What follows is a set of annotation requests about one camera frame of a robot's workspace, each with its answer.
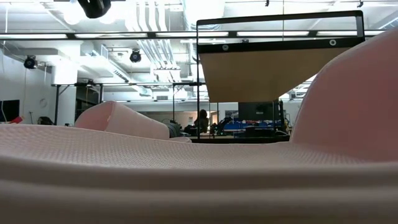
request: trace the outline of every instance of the track light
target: track light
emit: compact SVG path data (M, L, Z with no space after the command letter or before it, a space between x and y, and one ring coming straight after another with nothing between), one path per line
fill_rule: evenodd
M130 55L130 61L132 63L137 63L141 61L141 54L139 53L139 49L133 49Z
M78 0L78 2L90 19L105 15L111 8L111 0Z
M36 56L28 55L24 62L24 67L27 69L36 69L37 68Z

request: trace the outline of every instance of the ceiling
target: ceiling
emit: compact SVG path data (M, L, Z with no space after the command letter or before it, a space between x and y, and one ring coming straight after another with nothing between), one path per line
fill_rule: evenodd
M72 10L72 19L77 17L81 20L74 24L70 24L70 6L69 2L65 1L29 1L29 0L0 0L0 30L8 33L54 33L54 32L128 32L131 31L126 28L126 18L131 18L130 5L132 1L117 1L112 2L112 8L108 12L112 15L114 22L105 24L101 19L87 19L81 16L82 11L74 8ZM162 2L165 5L165 28L167 31L184 31L185 19L183 13L183 6L180 0L163 0L163 1L138 1L145 2L146 8L146 23L150 27L150 4ZM201 0L201 11L211 11L215 8L214 4L221 2L221 0ZM295 14L304 12L326 12L326 11L347 11L357 10L359 1L339 1L339 0L270 0L269 6L265 6L266 1L238 1L225 0L222 7L223 17L238 17L238 16L258 16L258 15L273 15L273 14ZM363 1L363 6L359 8L364 13L364 25L367 30L390 29L394 23L393 20L398 18L398 0L396 1ZM160 27L159 13L156 14L157 27ZM355 20L352 18L341 19L306 19L296 21L275 21L275 22L252 22L242 24L223 24L220 30L355 30ZM253 39L253 41L273 41L278 39ZM109 50L109 59L111 59L116 66L126 72L129 78L135 82L191 82L193 79L193 71L190 66L192 60L190 57L190 44L182 44L181 39L171 39L170 49L174 56L174 61L179 68L179 74L172 74L170 77L168 73L165 75L154 75L154 63L146 57L145 51L141 49L140 53L142 60L139 63L132 63L129 60L131 49L140 49L142 45L136 40L91 40L94 46L104 45ZM240 42L241 39L228 39L228 42ZM154 41L155 45L160 46L161 43ZM71 49L71 45L79 46L83 41L77 42L72 40L57 40L57 41L13 41L8 42L11 45L22 48L56 48L64 53ZM161 50L160 57L166 58ZM82 68L79 72L79 77L94 78L97 82L123 82L124 80L118 77L109 76L101 77L93 75L93 71ZM155 92L160 91L160 88L155 88ZM184 88L187 92L193 91L192 87L186 86ZM129 86L107 87L105 91L136 91Z

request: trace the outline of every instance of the ductwork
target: ductwork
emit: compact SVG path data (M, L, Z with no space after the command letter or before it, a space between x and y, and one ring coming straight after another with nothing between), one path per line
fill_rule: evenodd
M127 0L127 6L129 7L128 16L125 18L125 26L129 32L139 32L141 28L137 23L137 1L135 0ZM137 44L142 51L144 51L145 55L148 57L150 62L155 65L156 68L161 68L161 64L156 60L153 51L151 51L149 44L145 40L137 40Z
M166 13L165 13L165 7L163 1L158 1L157 2L157 10L159 13L159 27L160 31L162 32L167 32L167 26L166 26ZM178 68L177 63L174 59L173 55L173 50L172 50L172 44L170 43L170 40L162 40L163 45L165 46L165 54L169 57L169 60L172 64L172 68Z
M122 78L125 82L134 82L134 80L131 80L131 78L129 78L129 75L121 67L119 67L119 65L114 63L112 60L109 60L109 62L113 66L113 73L115 75ZM133 85L131 87L135 89L140 96L152 96L152 90L149 88L144 88L143 86L137 85Z
M141 31L143 32L148 32L149 29L147 27L147 22L146 22L146 3L145 0L140 0L139 1L139 20L138 20L138 24L139 27L141 28ZM166 64L163 61L163 58L159 52L159 50L157 49L155 42L153 40L146 40L145 42L148 43L149 49L154 53L154 58L156 59L156 61L158 61L161 65L162 68L166 68Z
M148 1L148 5L149 5L149 27L152 30L152 32L157 32L159 30L157 28L157 23L156 23L155 1L154 0ZM163 42L162 40L158 40L157 43L163 51L163 56L164 56L165 60L167 61L167 68L172 68L171 59L170 59L170 57L167 53L167 50L165 48L165 42Z
M196 23L200 19L215 19L224 16L225 0L181 0L185 29L188 31L196 31ZM221 25L205 25L200 26L199 30L220 30ZM197 61L197 46L196 44L190 44L190 58L191 62Z

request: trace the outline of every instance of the curved foam surface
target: curved foam surface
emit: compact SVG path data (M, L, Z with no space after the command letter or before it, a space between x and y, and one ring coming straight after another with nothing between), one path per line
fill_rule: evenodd
M397 174L395 163L289 142L189 144L0 126L0 214L7 223L373 220L396 214Z

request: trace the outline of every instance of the ceiling beam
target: ceiling beam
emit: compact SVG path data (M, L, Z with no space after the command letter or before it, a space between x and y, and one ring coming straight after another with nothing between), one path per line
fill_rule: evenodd
M331 8L332 6L334 6L335 4L338 4L339 2L340 2L340 0L335 0L334 2L332 2L332 3L329 4L329 8L328 8L328 9L322 10L322 12L328 12L328 11L330 11L330 8ZM316 25L318 25L318 23L319 23L321 20L322 20L322 19L317 19L313 24L311 24L311 25L308 27L308 30L312 30Z
M379 22L373 24L370 29L380 29L382 26L386 25L387 23L393 21L394 19L398 18L398 10L389 14L387 17L383 18Z

